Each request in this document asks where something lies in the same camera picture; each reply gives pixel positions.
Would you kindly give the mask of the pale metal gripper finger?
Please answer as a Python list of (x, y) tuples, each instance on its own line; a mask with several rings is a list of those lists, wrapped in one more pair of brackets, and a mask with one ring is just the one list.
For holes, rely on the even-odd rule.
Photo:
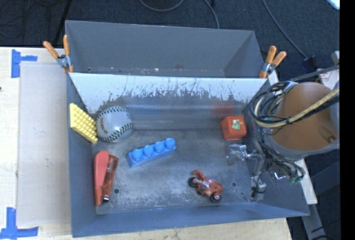
[(231, 144), (229, 145), (229, 152), (226, 156), (228, 165), (233, 165), (237, 161), (245, 161), (247, 156), (246, 145)]
[(266, 192), (266, 184), (265, 183), (258, 183), (252, 184), (252, 186), (246, 191), (244, 194), (244, 199), (247, 202), (260, 202), (263, 200), (264, 195)]

